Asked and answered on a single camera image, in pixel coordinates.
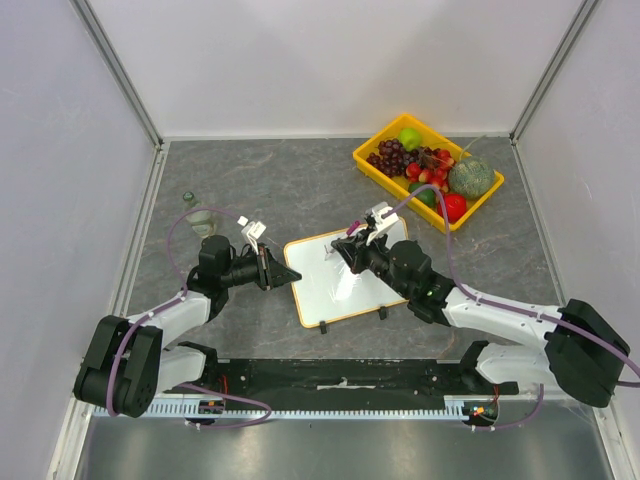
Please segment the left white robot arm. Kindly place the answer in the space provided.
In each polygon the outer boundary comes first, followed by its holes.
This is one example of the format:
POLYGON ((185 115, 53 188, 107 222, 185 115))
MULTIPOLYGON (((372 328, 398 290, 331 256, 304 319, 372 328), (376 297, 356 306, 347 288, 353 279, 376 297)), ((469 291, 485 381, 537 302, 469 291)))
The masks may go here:
POLYGON ((74 397, 112 416, 137 418, 156 394, 180 384, 211 392, 220 378, 211 363, 213 350, 189 342, 167 346, 216 318, 232 287, 254 283, 270 291, 301 279, 262 243, 239 254, 224 236, 203 240, 184 290, 131 318, 108 315, 98 322, 74 383, 74 397))

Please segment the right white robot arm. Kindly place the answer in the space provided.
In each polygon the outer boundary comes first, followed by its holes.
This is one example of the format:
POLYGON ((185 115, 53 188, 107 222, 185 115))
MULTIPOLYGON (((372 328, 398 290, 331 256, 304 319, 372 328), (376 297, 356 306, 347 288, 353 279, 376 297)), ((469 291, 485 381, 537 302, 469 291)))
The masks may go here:
POLYGON ((364 229, 331 247, 352 273, 369 271, 407 300, 420 320, 511 341, 483 346, 458 368, 465 391, 477 394, 509 382, 546 384, 586 405, 609 405, 630 348, 589 303, 544 306, 487 295, 435 271, 416 242, 386 241, 364 229))

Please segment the pink capped whiteboard marker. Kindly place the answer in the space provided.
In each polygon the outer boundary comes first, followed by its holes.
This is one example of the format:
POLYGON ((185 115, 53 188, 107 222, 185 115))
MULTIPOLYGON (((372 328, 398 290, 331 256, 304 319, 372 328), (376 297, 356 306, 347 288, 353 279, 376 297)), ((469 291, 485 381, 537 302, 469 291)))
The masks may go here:
POLYGON ((353 234, 360 228, 361 221, 355 220, 342 234, 331 239, 325 245, 325 256, 324 260, 327 261, 331 258, 332 255, 338 254, 343 255, 345 251, 345 245, 348 240, 353 236, 353 234))

